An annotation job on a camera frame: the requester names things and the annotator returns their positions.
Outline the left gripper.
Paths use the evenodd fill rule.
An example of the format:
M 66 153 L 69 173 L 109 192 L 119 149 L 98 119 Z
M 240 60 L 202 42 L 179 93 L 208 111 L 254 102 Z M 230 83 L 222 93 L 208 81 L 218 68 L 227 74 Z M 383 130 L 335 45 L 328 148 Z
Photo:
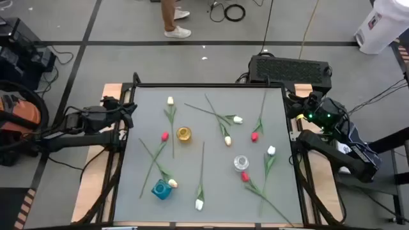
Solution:
M 98 132 L 105 127 L 111 126 L 112 123 L 120 120 L 124 121 L 127 128 L 133 128 L 134 123 L 132 115 L 128 112 L 134 112 L 137 104 L 133 102 L 124 103 L 123 108 L 106 109 L 102 106 L 92 106 L 84 108 L 81 112 L 81 119 L 86 132 Z

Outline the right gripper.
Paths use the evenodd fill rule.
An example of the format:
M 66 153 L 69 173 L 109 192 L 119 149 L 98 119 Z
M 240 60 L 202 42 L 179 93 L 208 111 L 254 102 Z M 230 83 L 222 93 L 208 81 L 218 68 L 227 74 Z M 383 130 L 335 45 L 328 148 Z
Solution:
M 303 105 L 306 101 L 307 97 L 289 93 L 287 97 L 288 106 L 286 107 L 287 118 L 294 119 L 300 114 L 303 114 Z M 308 122 L 314 123 L 322 130 L 331 130 L 342 122 L 344 106 L 331 98 L 324 98 L 317 106 L 308 109 L 305 112 L 305 117 Z

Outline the green flower stem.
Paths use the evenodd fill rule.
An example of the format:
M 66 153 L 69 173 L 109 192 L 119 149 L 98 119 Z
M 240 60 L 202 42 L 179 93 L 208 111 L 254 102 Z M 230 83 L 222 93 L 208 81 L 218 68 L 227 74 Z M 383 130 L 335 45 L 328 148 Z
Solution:
M 275 160 L 275 152 L 276 152 L 276 148 L 274 146 L 269 146 L 266 151 L 266 154 L 264 155 L 264 182 L 263 182 L 263 188 L 262 188 L 263 195 L 265 194 L 265 186 L 266 186 L 266 181 L 267 181 L 269 172 Z

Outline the yellow glass vase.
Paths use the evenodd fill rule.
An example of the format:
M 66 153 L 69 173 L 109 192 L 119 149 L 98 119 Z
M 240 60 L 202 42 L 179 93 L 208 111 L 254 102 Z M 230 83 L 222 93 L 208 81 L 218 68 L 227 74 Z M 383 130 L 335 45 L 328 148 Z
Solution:
M 192 131 L 189 127 L 183 126 L 177 130 L 176 136 L 181 142 L 189 142 L 192 138 Z

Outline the clear glass vase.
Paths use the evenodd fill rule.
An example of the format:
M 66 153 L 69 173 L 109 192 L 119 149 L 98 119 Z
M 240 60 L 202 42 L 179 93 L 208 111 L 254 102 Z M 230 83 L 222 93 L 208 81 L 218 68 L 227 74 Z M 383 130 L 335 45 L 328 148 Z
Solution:
M 249 167 L 249 160 L 244 155 L 238 155 L 234 158 L 233 164 L 236 171 L 245 171 Z

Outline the blue glass vase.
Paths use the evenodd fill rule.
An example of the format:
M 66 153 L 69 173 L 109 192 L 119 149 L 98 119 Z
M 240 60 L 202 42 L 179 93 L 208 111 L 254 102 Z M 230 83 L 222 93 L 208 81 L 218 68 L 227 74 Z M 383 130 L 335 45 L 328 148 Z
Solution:
M 151 192 L 160 200 L 165 200 L 171 194 L 172 189 L 173 188 L 169 184 L 167 184 L 164 180 L 160 179 L 151 189 Z

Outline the black perforated computer case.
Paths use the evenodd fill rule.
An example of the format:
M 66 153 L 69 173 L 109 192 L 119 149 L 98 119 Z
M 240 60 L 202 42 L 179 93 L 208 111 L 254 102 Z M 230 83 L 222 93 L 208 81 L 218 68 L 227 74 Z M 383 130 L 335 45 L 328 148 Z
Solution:
M 249 62 L 251 83 L 281 83 L 291 92 L 295 84 L 310 84 L 314 91 L 326 94 L 332 88 L 331 76 L 331 66 L 322 61 L 252 56 Z

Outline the person's white shoe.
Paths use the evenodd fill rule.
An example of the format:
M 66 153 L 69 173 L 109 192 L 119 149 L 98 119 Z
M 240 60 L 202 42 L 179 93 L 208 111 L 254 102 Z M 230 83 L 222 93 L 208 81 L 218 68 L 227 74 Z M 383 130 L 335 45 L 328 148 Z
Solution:
M 185 11 L 179 7 L 176 7 L 174 11 L 174 20 L 184 19 L 187 18 L 189 15 L 190 15 L 189 11 Z
M 179 39 L 188 38 L 191 34 L 192 34 L 191 30 L 184 29 L 180 26 L 176 26 L 173 31 L 164 32 L 164 35 L 168 38 L 179 38 Z

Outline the person's leg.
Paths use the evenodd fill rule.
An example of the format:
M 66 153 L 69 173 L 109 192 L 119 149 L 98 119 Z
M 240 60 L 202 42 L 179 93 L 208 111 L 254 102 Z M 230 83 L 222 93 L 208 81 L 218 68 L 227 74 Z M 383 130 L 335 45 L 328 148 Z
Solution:
M 175 2 L 176 0 L 161 0 L 164 30 L 167 32 L 174 31 L 176 28 L 176 26 L 174 25 Z

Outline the orange black shop vacuum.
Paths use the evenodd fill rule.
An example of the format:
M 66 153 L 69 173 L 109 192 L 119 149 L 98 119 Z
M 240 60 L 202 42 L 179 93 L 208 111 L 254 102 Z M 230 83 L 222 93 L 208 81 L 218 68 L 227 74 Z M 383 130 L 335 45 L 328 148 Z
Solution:
M 35 104 L 0 91 L 0 132 L 31 133 L 40 127 L 41 119 Z

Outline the white plastic bin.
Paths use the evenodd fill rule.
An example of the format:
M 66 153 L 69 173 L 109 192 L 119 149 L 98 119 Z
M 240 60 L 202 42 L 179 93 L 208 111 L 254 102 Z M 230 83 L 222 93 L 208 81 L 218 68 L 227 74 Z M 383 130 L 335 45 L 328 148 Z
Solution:
M 359 50 L 379 54 L 409 29 L 409 0 L 374 0 L 373 9 L 354 34 Z

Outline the black computer tower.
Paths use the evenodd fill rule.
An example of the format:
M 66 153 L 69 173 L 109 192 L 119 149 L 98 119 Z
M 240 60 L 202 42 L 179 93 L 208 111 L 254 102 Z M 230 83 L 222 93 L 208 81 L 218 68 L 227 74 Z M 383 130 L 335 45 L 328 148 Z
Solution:
M 34 54 L 35 42 L 39 42 L 30 28 L 18 17 L 0 17 L 0 47 L 9 47 L 15 52 Z
M 8 47 L 0 47 L 0 80 L 36 90 L 42 75 L 53 70 L 55 60 L 56 55 L 48 48 L 18 53 Z

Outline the black metal stand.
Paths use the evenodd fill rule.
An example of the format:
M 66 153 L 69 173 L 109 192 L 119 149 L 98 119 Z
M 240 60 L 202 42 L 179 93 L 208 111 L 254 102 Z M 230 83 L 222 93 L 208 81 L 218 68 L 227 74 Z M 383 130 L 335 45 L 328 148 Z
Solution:
M 389 222 L 405 225 L 409 220 L 405 220 L 403 212 L 403 204 L 401 202 L 400 185 L 409 185 L 409 171 L 398 172 L 396 160 L 396 148 L 404 147 L 404 158 L 409 166 L 409 127 L 390 134 L 386 137 L 371 142 L 369 147 L 377 153 L 389 154 L 390 167 L 380 169 L 379 174 L 371 186 L 371 190 L 391 195 L 394 201 L 394 218 Z

